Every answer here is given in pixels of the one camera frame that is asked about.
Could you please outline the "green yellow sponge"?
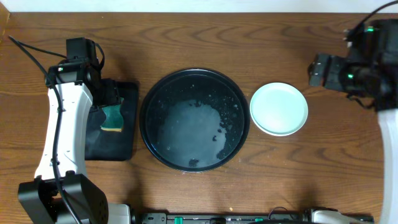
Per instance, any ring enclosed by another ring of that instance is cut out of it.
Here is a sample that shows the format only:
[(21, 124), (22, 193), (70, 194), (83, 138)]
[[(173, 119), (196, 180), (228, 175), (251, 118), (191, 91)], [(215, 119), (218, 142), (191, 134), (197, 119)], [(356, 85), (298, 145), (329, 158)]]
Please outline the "green yellow sponge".
[(121, 106), (124, 98), (121, 98), (121, 103), (102, 108), (105, 114), (105, 120), (100, 126), (103, 131), (121, 132), (124, 126), (124, 119), (121, 114)]

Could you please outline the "pale green plate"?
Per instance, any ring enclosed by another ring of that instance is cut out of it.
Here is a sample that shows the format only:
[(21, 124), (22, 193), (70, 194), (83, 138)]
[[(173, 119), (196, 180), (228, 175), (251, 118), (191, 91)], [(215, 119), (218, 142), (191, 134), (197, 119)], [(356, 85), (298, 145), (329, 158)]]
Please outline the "pale green plate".
[(272, 136), (288, 136), (301, 129), (308, 118), (308, 104), (294, 86), (274, 82), (252, 96), (249, 111), (254, 124)]

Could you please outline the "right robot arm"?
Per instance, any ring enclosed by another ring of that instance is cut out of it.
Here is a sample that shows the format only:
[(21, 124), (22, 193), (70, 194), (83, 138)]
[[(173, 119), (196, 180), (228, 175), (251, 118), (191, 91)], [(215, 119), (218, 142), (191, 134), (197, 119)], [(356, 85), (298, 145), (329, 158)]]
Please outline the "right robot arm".
[(397, 20), (361, 22), (346, 35), (346, 57), (317, 54), (308, 67), (309, 84), (347, 94), (377, 113), (384, 151), (380, 223), (397, 223)]

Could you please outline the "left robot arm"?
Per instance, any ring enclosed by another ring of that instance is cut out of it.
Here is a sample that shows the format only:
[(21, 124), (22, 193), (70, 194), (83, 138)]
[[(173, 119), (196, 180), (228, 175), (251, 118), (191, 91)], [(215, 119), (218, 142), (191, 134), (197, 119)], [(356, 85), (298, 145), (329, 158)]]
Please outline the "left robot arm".
[(130, 223), (131, 209), (108, 200), (86, 176), (85, 141), (90, 108), (121, 106), (114, 80), (101, 77), (99, 44), (68, 39), (67, 53), (43, 70), (49, 89), (44, 151), (32, 182), (21, 183), (18, 199), (34, 223)]

